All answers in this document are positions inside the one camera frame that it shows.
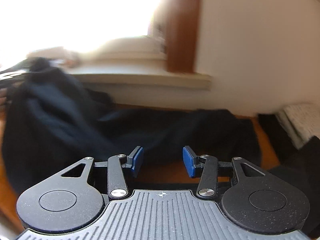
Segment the black Nike sweatpants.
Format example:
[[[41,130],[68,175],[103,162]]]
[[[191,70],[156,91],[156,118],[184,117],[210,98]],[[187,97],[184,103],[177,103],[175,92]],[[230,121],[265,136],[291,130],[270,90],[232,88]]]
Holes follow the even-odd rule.
[[[7,82],[2,156],[17,194],[82,158],[106,161],[137,146],[146,166],[180,160],[184,146],[220,161],[239,156],[261,163],[252,122],[226,109],[118,109],[108,94],[86,89],[47,59],[11,70],[21,74]]]

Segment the grey folded garment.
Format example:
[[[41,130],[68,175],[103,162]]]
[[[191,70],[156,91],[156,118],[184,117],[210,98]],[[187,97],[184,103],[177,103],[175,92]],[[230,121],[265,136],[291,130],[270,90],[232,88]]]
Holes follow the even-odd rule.
[[[292,144],[295,146],[296,149],[300,149],[304,146],[304,142],[301,137],[298,135],[298,132],[294,128],[291,121],[288,119],[287,115],[284,111],[279,111],[276,113],[276,118],[279,121],[281,127],[285,130],[287,135],[290,137]]]

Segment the black folded garment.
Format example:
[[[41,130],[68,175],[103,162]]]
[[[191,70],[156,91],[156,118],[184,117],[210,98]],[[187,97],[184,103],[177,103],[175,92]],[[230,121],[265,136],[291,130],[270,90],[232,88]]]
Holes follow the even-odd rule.
[[[296,149],[274,114],[258,114],[259,125],[267,134],[280,165],[269,172],[305,193],[310,212],[302,231],[319,237],[319,138],[312,137]]]

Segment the white patterned folded cloth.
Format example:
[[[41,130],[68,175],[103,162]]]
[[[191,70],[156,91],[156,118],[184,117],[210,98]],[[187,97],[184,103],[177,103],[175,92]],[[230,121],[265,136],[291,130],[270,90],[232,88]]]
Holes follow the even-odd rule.
[[[312,103],[288,105],[283,108],[288,120],[303,142],[319,138],[319,107]]]

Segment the brown wooden window frame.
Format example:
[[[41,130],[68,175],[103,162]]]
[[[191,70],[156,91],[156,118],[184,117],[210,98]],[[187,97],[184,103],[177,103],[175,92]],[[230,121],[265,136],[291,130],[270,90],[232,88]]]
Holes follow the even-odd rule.
[[[194,72],[201,0],[168,0],[167,71]]]

